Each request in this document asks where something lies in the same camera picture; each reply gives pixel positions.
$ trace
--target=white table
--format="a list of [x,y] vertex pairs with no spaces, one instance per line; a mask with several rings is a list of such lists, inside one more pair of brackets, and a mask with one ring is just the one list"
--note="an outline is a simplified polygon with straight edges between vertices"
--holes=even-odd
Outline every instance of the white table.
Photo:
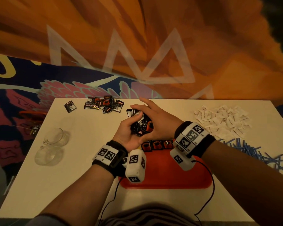
[[[120,121],[127,118],[126,109],[131,104],[140,104],[137,99],[122,99],[125,102],[121,113],[102,114],[101,110],[84,110],[85,98],[72,98],[77,109],[67,113],[63,106],[69,98],[56,98],[34,140],[29,153],[7,195],[1,209],[0,218],[33,218],[41,212],[58,194],[79,178],[92,163],[98,149],[111,140]],[[206,105],[215,108],[221,105],[241,106],[249,112],[252,130],[246,141],[252,146],[261,146],[262,152],[271,156],[283,153],[283,119],[270,101],[223,101],[223,100],[153,100],[161,108],[183,121],[196,121],[193,111]],[[52,128],[60,127],[71,134],[64,146],[64,156],[55,166],[39,166],[34,157],[45,134]],[[202,221],[253,221],[251,217],[230,196],[216,177],[213,199],[200,213]],[[108,195],[113,199],[116,184]],[[119,186],[114,202],[110,203],[104,218],[132,207],[162,202],[182,213],[193,217],[212,193],[212,186],[199,190],[126,190]]]

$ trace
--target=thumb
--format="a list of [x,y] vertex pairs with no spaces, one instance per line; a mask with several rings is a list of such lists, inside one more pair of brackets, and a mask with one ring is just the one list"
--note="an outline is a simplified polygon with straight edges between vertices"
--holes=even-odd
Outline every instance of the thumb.
[[145,135],[143,135],[142,137],[140,137],[138,143],[139,143],[139,144],[142,144],[143,142],[152,140],[153,137],[154,137],[154,136],[153,136],[153,133],[145,134]]
[[136,121],[139,121],[143,116],[142,111],[139,112],[139,114],[136,114],[128,119],[125,120],[126,125],[130,126],[131,124],[135,123]]

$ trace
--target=wall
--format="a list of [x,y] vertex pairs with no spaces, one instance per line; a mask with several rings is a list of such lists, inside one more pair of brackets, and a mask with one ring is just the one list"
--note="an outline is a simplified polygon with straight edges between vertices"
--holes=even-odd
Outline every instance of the wall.
[[33,141],[19,111],[56,97],[271,100],[283,114],[283,46],[262,6],[0,0],[0,202]]

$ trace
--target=wristband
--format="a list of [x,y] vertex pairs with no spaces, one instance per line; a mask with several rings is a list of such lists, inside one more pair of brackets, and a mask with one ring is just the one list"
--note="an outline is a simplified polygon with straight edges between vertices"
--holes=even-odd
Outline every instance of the wristband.
[[109,141],[102,146],[93,157],[92,165],[96,164],[109,171],[114,178],[116,176],[124,177],[125,170],[123,164],[124,157],[128,156],[127,150],[116,141]]
[[201,125],[185,121],[175,132],[173,145],[189,159],[192,156],[202,157],[206,149],[216,140]]

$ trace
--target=black cable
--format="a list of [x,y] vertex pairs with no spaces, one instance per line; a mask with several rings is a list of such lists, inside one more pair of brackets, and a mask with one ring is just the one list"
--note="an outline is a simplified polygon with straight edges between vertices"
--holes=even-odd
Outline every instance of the black cable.
[[113,202],[113,201],[115,200],[115,198],[116,198],[117,188],[118,188],[118,186],[119,186],[119,184],[121,183],[121,181],[122,181],[122,180],[123,180],[123,178],[121,178],[121,179],[119,180],[119,182],[117,183],[117,186],[116,186],[116,189],[115,189],[115,193],[114,193],[114,198],[113,198],[113,200],[112,200],[112,201],[109,201],[109,202],[106,204],[106,206],[105,206],[104,210],[102,211],[102,215],[101,215],[101,218],[100,218],[100,220],[99,220],[99,225],[101,224],[102,217],[103,217],[103,213],[104,213],[105,209],[107,208],[107,206],[109,205],[109,203],[110,203],[110,202]]
[[202,223],[201,223],[201,221],[200,221],[200,219],[198,218],[198,214],[199,213],[201,213],[201,211],[204,209],[204,207],[210,202],[210,200],[213,198],[213,196],[214,196],[214,193],[215,193],[215,181],[214,181],[214,178],[213,178],[213,174],[211,173],[211,171],[210,171],[210,169],[204,164],[204,163],[202,163],[202,162],[200,162],[200,161],[198,161],[198,160],[192,160],[192,162],[198,162],[198,163],[200,163],[202,166],[204,166],[206,169],[207,169],[207,171],[210,173],[210,175],[211,175],[211,177],[212,177],[212,181],[213,181],[213,192],[212,192],[212,195],[211,195],[211,197],[207,200],[207,202],[202,206],[202,208],[199,210],[199,212],[197,212],[196,214],[194,214],[194,216],[195,217],[197,217],[197,219],[199,220],[199,222],[200,222],[200,225],[202,226]]

